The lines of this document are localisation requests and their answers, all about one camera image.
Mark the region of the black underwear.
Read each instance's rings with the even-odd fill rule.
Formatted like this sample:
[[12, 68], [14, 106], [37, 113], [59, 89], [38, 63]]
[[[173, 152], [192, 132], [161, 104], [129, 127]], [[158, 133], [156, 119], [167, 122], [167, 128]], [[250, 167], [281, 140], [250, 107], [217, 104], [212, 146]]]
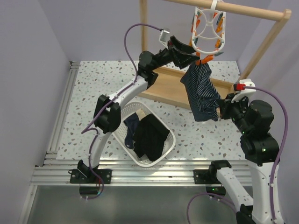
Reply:
[[156, 161], [162, 155], [169, 133], [170, 130], [156, 116], [153, 114], [145, 116], [133, 135], [134, 152], [139, 158], [146, 155], [150, 161]]

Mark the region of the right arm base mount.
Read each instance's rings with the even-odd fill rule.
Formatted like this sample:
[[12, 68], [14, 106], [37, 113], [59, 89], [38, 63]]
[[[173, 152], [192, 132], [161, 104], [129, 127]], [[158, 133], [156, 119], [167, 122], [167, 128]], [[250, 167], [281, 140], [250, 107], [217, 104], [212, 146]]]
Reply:
[[193, 170], [193, 179], [195, 184], [205, 185], [207, 193], [214, 193], [220, 196], [226, 195], [225, 188], [215, 177], [209, 174], [208, 169]]

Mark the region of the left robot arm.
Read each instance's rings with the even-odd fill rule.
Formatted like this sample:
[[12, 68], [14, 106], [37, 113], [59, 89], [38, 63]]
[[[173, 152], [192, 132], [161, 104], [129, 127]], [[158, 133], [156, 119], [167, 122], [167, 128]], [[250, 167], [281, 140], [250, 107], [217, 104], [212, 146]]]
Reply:
[[195, 49], [180, 42], [176, 37], [171, 36], [164, 42], [165, 48], [157, 54], [143, 51], [139, 55], [139, 63], [135, 78], [124, 87], [110, 96], [99, 96], [94, 111], [93, 120], [82, 131], [86, 133], [94, 130], [96, 136], [102, 132], [104, 135], [95, 145], [96, 140], [92, 140], [87, 153], [87, 158], [78, 162], [77, 168], [69, 170], [70, 182], [73, 184], [108, 183], [105, 175], [108, 171], [99, 170], [99, 162], [102, 150], [109, 136], [121, 124], [121, 110], [134, 97], [150, 88], [156, 81], [158, 74], [154, 71], [169, 63], [180, 69], [190, 65], [199, 59], [195, 54]]

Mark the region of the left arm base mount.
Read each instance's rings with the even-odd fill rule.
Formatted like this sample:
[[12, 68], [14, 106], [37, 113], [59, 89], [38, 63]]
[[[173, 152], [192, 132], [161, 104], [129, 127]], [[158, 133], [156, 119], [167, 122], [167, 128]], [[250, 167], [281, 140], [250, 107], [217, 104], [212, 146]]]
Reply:
[[104, 185], [110, 184], [112, 178], [110, 169], [97, 169], [95, 170], [96, 175], [91, 173], [88, 177], [77, 169], [71, 169], [68, 173], [71, 175], [71, 184], [80, 184], [79, 194], [85, 200], [98, 198], [103, 192]]

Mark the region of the navy underwear with beige band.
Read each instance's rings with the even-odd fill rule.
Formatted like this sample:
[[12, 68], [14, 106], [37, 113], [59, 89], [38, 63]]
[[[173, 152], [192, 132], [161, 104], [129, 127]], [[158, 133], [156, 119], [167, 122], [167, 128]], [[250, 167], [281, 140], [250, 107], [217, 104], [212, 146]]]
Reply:
[[134, 148], [133, 135], [139, 125], [140, 121], [146, 116], [142, 109], [138, 109], [135, 113], [128, 116], [123, 122], [127, 126], [127, 135], [125, 138], [125, 145], [129, 149]]

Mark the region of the navy striped underwear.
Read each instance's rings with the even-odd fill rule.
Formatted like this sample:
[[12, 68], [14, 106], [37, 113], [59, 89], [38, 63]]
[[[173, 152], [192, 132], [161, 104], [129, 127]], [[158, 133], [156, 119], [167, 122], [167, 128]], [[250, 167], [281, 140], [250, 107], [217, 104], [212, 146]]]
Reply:
[[210, 80], [211, 74], [207, 63], [197, 65], [193, 62], [180, 79], [196, 122], [218, 121], [217, 109], [221, 96]]

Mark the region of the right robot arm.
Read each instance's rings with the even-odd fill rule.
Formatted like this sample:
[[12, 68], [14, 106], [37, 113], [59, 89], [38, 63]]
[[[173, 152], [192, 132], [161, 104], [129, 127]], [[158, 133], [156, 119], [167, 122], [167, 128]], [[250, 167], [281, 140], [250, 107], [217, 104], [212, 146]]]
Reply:
[[237, 101], [234, 97], [231, 93], [219, 101], [220, 113], [222, 119], [231, 119], [241, 133], [240, 145], [250, 169], [253, 195], [247, 193], [226, 160], [211, 162], [208, 178], [223, 185], [239, 224], [282, 224], [275, 186], [277, 172], [272, 171], [279, 152], [277, 141], [269, 133], [274, 119], [272, 107], [262, 100], [249, 102], [247, 96]]

